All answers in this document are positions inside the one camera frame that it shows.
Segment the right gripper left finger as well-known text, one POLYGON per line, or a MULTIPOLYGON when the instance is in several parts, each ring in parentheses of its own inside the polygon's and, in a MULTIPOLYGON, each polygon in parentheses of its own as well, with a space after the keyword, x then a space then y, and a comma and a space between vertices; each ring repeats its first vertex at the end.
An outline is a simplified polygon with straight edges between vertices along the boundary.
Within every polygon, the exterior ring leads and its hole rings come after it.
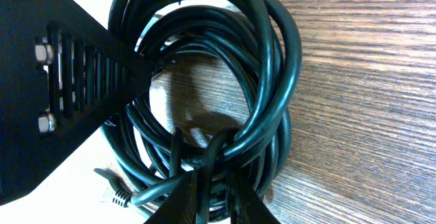
POLYGON ((1 0, 1 203, 28 195, 151 84, 74 0, 1 0))

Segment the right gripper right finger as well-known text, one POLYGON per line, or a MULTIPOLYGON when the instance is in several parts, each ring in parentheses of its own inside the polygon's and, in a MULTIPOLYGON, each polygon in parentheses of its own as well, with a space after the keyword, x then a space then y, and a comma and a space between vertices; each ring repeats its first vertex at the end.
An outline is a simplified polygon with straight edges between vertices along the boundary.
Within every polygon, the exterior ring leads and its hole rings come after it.
MULTIPOLYGON (((169 196, 148 218, 147 223, 199 223, 200 181, 199 171, 194 170, 166 179, 142 192, 142 203, 158 197, 169 196)), ((231 223, 278 223, 253 190, 245 175, 230 172, 225 190, 227 197, 224 210, 231 223)))

